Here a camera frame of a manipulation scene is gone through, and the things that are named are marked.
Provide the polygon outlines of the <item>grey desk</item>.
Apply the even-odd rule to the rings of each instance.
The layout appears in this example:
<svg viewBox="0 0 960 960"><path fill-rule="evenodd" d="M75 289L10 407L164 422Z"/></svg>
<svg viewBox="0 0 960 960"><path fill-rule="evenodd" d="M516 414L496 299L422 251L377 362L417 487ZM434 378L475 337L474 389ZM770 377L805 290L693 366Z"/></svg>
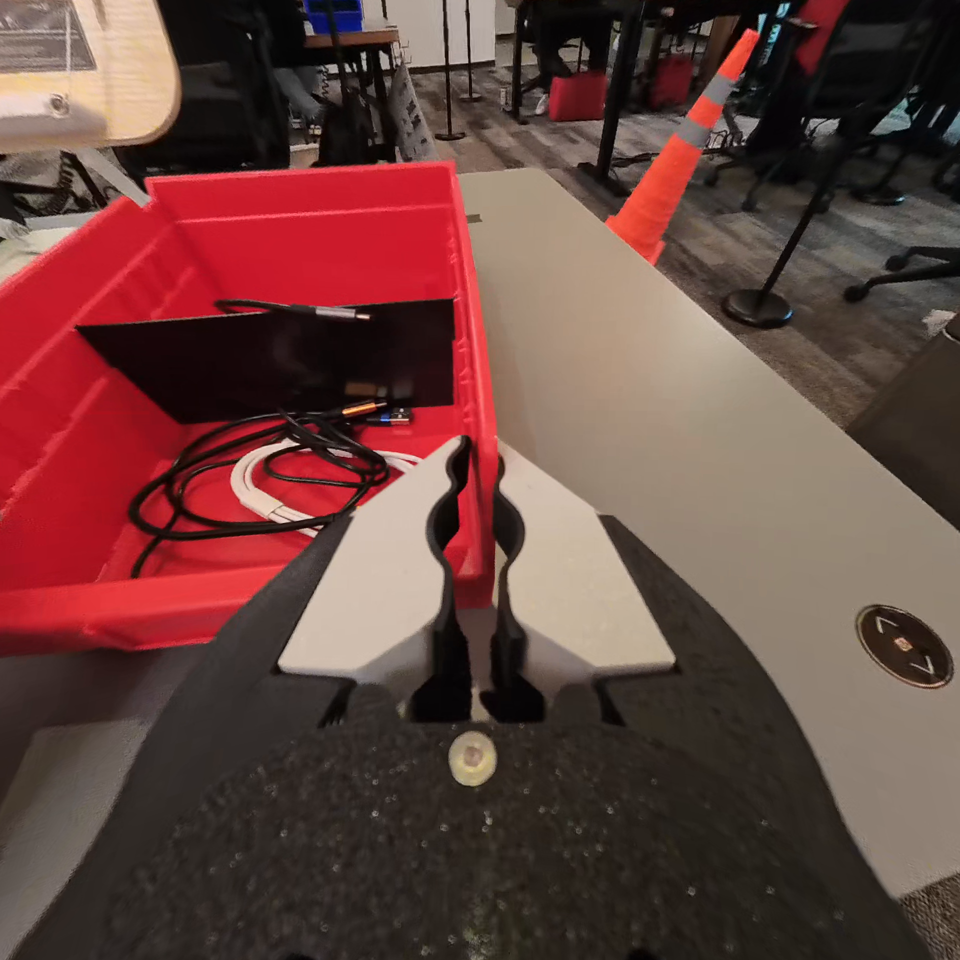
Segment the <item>grey desk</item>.
<svg viewBox="0 0 960 960"><path fill-rule="evenodd" d="M895 897L958 872L958 532L551 177L460 177L504 443L617 519L774 682ZM954 660L908 686L861 647L905 610ZM118 790L203 643L2 655L2 794L35 731L81 725Z"/></svg>

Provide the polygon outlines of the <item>wooden book stand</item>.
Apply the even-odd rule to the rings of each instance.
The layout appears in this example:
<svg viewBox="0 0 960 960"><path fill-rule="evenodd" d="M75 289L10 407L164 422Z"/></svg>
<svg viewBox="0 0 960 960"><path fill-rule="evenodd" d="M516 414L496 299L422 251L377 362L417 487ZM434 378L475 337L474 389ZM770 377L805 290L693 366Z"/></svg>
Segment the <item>wooden book stand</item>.
<svg viewBox="0 0 960 960"><path fill-rule="evenodd" d="M157 2L1 3L3 154L152 141L180 82Z"/></svg>

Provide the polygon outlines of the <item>red bag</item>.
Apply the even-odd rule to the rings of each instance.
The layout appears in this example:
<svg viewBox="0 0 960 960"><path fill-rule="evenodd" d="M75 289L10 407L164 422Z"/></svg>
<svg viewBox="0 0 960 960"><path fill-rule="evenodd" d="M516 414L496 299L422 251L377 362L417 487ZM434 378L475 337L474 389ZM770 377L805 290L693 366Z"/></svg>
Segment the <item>red bag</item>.
<svg viewBox="0 0 960 960"><path fill-rule="evenodd" d="M551 81L547 115L552 122L589 122L604 118L609 81L603 70L585 70Z"/></svg>
<svg viewBox="0 0 960 960"><path fill-rule="evenodd" d="M647 105L653 112L683 106L689 98L694 61L688 54L667 54L654 67L647 93Z"/></svg>

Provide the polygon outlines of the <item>black bin divider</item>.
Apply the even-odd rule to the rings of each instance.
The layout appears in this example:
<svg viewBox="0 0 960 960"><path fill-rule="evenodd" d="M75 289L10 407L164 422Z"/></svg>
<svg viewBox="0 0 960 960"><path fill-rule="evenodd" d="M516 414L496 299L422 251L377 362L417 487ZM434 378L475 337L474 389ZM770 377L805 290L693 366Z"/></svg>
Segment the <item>black bin divider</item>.
<svg viewBox="0 0 960 960"><path fill-rule="evenodd" d="M372 320L335 323L224 315L87 324L106 364L183 425L320 412L354 402L453 403L454 305L362 305Z"/></svg>

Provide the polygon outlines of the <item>red plastic bin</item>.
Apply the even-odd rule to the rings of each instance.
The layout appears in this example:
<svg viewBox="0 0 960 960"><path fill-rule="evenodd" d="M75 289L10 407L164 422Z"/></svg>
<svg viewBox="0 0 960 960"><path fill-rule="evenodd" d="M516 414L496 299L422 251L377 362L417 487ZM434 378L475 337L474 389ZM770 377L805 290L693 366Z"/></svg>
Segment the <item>red plastic bin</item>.
<svg viewBox="0 0 960 960"><path fill-rule="evenodd" d="M262 525L231 461L284 419L182 424L78 326L220 313L218 299L359 307L451 300L453 403L361 442L426 458L470 438L457 601L491 600L497 420L466 205L452 162L159 176L2 284L2 655L210 641L312 539Z"/></svg>

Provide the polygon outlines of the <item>blue crate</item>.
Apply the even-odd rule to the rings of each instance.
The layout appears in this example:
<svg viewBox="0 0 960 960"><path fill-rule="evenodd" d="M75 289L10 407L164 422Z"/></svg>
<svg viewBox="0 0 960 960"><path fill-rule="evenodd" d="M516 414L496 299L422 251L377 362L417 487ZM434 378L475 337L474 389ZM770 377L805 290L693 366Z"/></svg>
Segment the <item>blue crate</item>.
<svg viewBox="0 0 960 960"><path fill-rule="evenodd" d="M330 36L331 24L338 35L364 30L361 1L303 1L302 4L314 36Z"/></svg>

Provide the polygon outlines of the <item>orange traffic cone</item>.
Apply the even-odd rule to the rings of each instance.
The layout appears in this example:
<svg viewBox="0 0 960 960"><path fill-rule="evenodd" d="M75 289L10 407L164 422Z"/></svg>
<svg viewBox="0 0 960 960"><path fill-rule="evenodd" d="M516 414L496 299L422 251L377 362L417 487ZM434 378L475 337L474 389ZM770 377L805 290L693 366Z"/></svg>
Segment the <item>orange traffic cone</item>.
<svg viewBox="0 0 960 960"><path fill-rule="evenodd" d="M652 266L666 246L666 230L759 39L756 30L743 32L630 196L606 219L607 228Z"/></svg>

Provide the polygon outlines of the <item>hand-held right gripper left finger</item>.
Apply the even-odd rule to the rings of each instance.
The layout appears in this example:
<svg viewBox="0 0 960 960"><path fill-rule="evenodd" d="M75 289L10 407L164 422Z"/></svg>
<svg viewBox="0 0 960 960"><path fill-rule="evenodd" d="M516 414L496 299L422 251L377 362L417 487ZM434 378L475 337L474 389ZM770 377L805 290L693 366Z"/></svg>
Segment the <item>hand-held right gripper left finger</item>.
<svg viewBox="0 0 960 960"><path fill-rule="evenodd" d="M472 446L451 438L354 512L278 659L282 673L380 686L418 722L471 718L446 550L461 527Z"/></svg>

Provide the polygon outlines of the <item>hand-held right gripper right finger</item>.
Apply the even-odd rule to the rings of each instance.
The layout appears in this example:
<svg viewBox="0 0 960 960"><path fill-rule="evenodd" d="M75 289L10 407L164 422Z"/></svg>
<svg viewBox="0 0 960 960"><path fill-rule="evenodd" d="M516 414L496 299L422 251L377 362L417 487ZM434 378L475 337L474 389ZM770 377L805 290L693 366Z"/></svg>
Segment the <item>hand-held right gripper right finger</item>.
<svg viewBox="0 0 960 960"><path fill-rule="evenodd" d="M543 720L564 689L669 672L677 657L601 516L499 444L489 680L500 723Z"/></svg>

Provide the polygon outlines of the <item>black stanchion pole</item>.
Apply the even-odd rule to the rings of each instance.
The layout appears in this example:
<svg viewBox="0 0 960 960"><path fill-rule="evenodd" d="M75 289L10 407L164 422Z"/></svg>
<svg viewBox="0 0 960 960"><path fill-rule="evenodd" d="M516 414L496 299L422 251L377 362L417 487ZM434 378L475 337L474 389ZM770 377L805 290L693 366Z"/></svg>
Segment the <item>black stanchion pole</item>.
<svg viewBox="0 0 960 960"><path fill-rule="evenodd" d="M441 40L443 53L443 79L444 79L444 106L445 106L445 128L436 134L436 138L441 142L456 142L464 139L466 134L463 131L453 128L453 110L452 110L452 82L451 82L451 61L450 61L450 15L449 2L440 1L441 9Z"/></svg>
<svg viewBox="0 0 960 960"><path fill-rule="evenodd" d="M815 186L813 194L764 284L758 289L738 290L725 296L721 306L726 317L760 330L779 329L790 322L793 309L787 300L774 292L774 287L814 215L830 207L839 185L843 165L872 134L870 133L859 145L852 146L843 144L836 131L836 121L818 122L810 127L813 146L819 150L825 150L826 165L817 178L809 178Z"/></svg>

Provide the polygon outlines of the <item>black office chair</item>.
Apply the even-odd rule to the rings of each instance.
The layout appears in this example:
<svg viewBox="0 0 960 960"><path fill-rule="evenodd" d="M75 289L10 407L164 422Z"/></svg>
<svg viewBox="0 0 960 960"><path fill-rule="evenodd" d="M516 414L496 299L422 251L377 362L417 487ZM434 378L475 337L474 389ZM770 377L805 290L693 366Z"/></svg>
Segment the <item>black office chair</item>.
<svg viewBox="0 0 960 960"><path fill-rule="evenodd" d="M784 25L755 128L704 185L749 169L754 181L741 210L753 212L763 186L817 179L826 151L813 146L811 126L836 121L843 144L862 143L926 72L957 9L958 2L802 2Z"/></svg>
<svg viewBox="0 0 960 960"><path fill-rule="evenodd" d="M152 142L115 148L133 179L284 170L286 102L274 74L261 2L159 1L180 79L174 122Z"/></svg>

